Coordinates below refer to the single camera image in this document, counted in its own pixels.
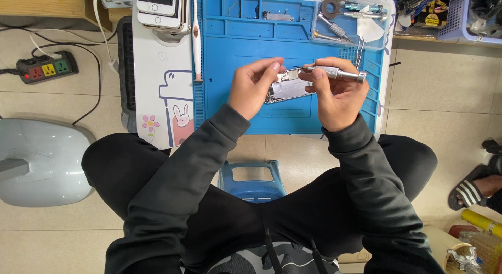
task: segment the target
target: tile floor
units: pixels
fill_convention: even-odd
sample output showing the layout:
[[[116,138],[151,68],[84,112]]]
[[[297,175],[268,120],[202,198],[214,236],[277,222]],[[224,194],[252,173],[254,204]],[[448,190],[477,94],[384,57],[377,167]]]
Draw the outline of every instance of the tile floor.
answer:
[[[99,33],[79,32],[102,40]],[[65,33],[46,33],[49,38],[74,40]],[[19,30],[0,32],[0,68],[15,67],[28,58],[33,46]],[[102,100],[79,124],[97,138],[125,132],[120,123],[118,75],[106,65],[106,48],[91,47],[104,64]],[[71,51],[80,73],[54,82],[24,85],[18,77],[0,76],[0,115],[39,117],[73,122],[97,99],[95,60],[79,48]],[[111,46],[117,57],[116,46]],[[487,137],[502,141],[502,50],[461,45],[396,40],[384,111],[383,133],[405,135],[429,145],[439,165],[423,192],[413,201],[426,223],[448,229],[460,219],[446,197],[483,159],[481,142]],[[326,142],[297,136],[243,136],[229,153],[230,162],[278,160],[288,193],[309,183],[323,171],[339,165]],[[243,171],[242,177],[261,171]],[[486,208],[477,212],[502,221]],[[104,253],[111,241],[122,236],[122,221],[96,194],[72,205],[52,208],[18,208],[0,202],[0,272],[101,273]],[[362,251],[344,255],[344,262],[366,261]]]

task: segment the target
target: pink flower drawing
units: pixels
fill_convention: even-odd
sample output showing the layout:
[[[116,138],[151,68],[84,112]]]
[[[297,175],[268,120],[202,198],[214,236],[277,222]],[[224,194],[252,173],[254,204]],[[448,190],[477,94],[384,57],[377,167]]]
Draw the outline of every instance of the pink flower drawing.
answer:
[[[145,129],[148,128],[148,131],[150,132],[148,134],[148,136],[149,137],[154,136],[154,127],[160,127],[160,124],[158,122],[154,122],[155,116],[152,115],[152,116],[150,116],[150,119],[148,119],[148,116],[144,115],[143,121],[144,121],[144,123],[141,126]]]

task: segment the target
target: black sweatshirt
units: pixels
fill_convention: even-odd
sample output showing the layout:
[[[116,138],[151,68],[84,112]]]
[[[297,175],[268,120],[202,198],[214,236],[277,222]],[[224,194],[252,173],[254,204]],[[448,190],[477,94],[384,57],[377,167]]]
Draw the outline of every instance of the black sweatshirt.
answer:
[[[183,142],[129,203],[124,238],[108,248],[105,274],[181,274],[180,239],[187,219],[197,212],[213,176],[249,125],[224,104]],[[423,223],[402,182],[362,116],[340,132],[322,130],[329,152],[340,160],[365,235],[362,244],[373,255],[364,273],[444,273],[431,256],[428,238],[420,232]]]

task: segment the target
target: stack of phones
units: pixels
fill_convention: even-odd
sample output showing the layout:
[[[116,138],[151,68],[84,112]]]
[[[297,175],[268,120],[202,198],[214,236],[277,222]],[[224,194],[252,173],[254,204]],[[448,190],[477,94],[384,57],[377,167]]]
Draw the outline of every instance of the stack of phones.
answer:
[[[165,33],[190,33],[190,0],[137,0],[143,27]]]

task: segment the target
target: blue plastic stool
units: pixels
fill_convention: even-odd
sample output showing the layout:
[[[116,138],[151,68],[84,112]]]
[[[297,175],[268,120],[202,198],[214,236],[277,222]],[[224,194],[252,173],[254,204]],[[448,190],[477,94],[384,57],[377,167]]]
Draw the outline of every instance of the blue plastic stool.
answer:
[[[265,167],[270,169],[272,181],[234,181],[232,169],[238,167]],[[225,161],[219,171],[218,188],[242,200],[252,203],[265,203],[286,195],[286,190],[279,174],[279,162],[270,163],[242,162],[230,164]]]

